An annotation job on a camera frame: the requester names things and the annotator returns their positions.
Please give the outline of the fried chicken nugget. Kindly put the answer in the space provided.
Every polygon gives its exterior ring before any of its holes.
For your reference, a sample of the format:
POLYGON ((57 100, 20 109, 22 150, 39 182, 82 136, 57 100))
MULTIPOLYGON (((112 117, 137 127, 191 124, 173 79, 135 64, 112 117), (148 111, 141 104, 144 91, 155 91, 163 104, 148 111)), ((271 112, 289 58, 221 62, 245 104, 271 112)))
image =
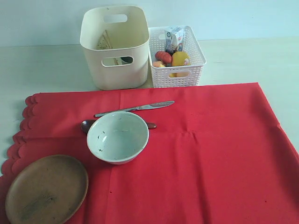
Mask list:
POLYGON ((164 63, 162 61, 155 61, 153 62, 153 67, 156 67, 156 68, 162 68, 162 67, 165 67, 164 63))

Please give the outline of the silver table knife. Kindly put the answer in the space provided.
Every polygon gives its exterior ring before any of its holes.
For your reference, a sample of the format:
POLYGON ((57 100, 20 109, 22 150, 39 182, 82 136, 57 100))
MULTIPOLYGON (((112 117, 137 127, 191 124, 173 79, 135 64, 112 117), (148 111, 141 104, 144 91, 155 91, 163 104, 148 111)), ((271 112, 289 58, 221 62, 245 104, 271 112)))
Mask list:
POLYGON ((108 111, 108 112, 98 113, 98 114, 95 114, 94 117, 99 118, 99 117, 102 117, 102 116, 104 116, 106 114, 109 114, 109 113, 112 113, 112 112, 130 112, 130 111, 138 111, 138 110, 158 109, 158 108, 163 108, 163 107, 170 106, 174 103, 175 103, 175 101, 173 101, 173 100, 172 101, 152 103, 152 104, 147 104, 147 105, 135 106, 135 107, 131 107, 131 108, 119 109, 119 110, 115 110, 115 111, 108 111))

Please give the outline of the yellow cheese wedge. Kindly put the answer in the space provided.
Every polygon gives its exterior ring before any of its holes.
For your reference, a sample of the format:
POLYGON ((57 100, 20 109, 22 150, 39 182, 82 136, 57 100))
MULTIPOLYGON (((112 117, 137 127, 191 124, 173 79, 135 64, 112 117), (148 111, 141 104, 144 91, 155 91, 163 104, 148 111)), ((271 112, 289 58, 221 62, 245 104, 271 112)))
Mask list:
MULTIPOLYGON (((166 66, 165 64, 160 64, 159 68, 170 68, 169 66, 166 66)), ((169 78, 175 78, 175 77, 181 77, 181 75, 179 73, 170 73, 168 75, 169 78)))

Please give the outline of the stainless steel cup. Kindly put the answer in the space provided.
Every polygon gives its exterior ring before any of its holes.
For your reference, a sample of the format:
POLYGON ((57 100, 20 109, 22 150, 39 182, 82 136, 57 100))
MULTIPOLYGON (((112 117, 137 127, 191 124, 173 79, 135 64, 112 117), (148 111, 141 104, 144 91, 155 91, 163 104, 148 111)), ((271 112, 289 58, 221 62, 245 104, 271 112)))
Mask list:
POLYGON ((121 63, 124 64, 131 64, 133 62, 133 58, 131 56, 124 56, 121 57, 121 63))

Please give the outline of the red sausage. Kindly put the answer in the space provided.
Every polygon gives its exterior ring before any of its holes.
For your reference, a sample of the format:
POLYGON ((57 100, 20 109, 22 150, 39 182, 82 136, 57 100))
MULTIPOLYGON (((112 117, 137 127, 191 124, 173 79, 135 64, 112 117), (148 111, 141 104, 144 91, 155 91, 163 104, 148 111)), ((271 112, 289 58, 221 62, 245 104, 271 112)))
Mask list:
POLYGON ((165 52, 165 51, 158 51, 155 54, 155 58, 159 61, 162 61, 165 64, 172 63, 172 56, 168 52, 165 52))

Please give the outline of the large cream plastic bin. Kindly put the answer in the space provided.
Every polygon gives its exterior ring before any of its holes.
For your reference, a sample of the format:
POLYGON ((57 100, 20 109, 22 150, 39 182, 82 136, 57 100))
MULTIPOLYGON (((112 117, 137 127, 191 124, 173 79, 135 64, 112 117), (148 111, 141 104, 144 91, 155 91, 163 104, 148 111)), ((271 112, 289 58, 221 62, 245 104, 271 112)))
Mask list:
POLYGON ((84 14, 80 44, 93 82, 102 90, 136 88, 148 74, 149 30, 144 11, 136 6, 98 7, 84 14), (97 43, 108 31, 113 49, 97 50, 97 43), (121 57, 131 56, 131 64, 121 57))

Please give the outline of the dark wooden spoon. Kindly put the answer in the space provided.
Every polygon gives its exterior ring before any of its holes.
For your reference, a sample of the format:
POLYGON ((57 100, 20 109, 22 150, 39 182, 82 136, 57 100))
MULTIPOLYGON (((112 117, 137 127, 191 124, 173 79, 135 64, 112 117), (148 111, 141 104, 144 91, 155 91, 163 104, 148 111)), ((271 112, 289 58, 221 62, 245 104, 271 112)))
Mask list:
MULTIPOLYGON (((88 119, 88 120, 84 120, 81 122, 80 124, 80 129, 84 132, 84 133, 88 133, 89 129, 91 128, 91 126, 93 125, 93 123, 95 122, 95 119, 88 119)), ((148 129, 155 129, 157 127, 156 124, 154 123, 149 123, 146 122, 148 129)))

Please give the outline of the small milk carton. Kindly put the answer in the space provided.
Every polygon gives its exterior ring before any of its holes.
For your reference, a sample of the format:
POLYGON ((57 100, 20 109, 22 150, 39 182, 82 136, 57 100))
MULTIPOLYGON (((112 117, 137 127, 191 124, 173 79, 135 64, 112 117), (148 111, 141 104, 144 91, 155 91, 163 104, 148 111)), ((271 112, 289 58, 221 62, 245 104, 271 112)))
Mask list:
POLYGON ((178 51, 183 51, 183 42, 185 31, 182 27, 168 27, 164 30, 165 51, 170 55, 178 51))

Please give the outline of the red tablecloth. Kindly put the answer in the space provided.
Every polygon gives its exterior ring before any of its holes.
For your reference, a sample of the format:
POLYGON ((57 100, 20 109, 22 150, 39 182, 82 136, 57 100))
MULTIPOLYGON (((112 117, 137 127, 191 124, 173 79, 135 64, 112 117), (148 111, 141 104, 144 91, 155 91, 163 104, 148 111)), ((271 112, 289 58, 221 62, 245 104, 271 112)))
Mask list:
POLYGON ((89 188, 71 224, 296 224, 299 156, 257 83, 38 93, 26 99, 0 179, 0 221, 16 175, 52 154, 80 160, 89 188), (139 111, 146 148, 113 166, 87 148, 80 123, 94 114, 139 111))

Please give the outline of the white ceramic bowl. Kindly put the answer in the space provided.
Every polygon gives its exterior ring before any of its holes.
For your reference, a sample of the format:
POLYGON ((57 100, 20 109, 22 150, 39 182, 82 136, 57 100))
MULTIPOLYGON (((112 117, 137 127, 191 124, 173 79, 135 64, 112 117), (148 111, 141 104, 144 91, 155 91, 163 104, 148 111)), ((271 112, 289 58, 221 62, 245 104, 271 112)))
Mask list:
POLYGON ((91 125, 87 146, 98 159, 121 165, 143 151, 149 135, 149 127, 140 116, 131 112, 112 112, 91 125))

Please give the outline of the brown wooden plate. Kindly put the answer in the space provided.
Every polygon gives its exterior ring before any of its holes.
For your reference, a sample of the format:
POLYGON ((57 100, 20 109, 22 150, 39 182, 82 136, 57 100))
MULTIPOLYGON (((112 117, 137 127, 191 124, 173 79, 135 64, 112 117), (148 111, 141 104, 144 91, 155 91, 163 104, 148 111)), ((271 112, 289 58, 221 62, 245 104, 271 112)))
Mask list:
POLYGON ((80 208, 88 190, 84 165, 67 155, 41 158, 9 187, 6 216, 12 224, 63 224, 80 208))

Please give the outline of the yellow lemon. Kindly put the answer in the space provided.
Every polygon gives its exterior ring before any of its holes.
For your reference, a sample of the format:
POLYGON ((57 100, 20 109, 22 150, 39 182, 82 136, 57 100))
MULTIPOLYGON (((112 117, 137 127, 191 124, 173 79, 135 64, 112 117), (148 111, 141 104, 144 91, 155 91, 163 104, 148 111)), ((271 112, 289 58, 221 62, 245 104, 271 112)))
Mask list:
POLYGON ((191 65, 190 57, 184 51, 177 51, 172 55, 172 67, 191 65))

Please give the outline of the white woven plastic basket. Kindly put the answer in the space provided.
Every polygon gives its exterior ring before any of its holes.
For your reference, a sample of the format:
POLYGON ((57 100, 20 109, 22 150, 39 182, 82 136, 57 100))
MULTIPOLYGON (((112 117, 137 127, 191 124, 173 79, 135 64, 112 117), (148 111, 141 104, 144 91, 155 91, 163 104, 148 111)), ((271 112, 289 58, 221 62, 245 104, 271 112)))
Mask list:
POLYGON ((206 59, 193 33, 193 29, 189 26, 180 26, 184 29, 183 51, 190 57, 191 65, 176 66, 170 68, 153 67, 153 62, 157 61, 155 54, 165 49, 164 30, 167 27, 149 28, 149 63, 153 86, 155 88, 162 87, 182 87, 196 86, 202 73, 206 59), (170 73, 179 73, 181 77, 169 78, 170 73))

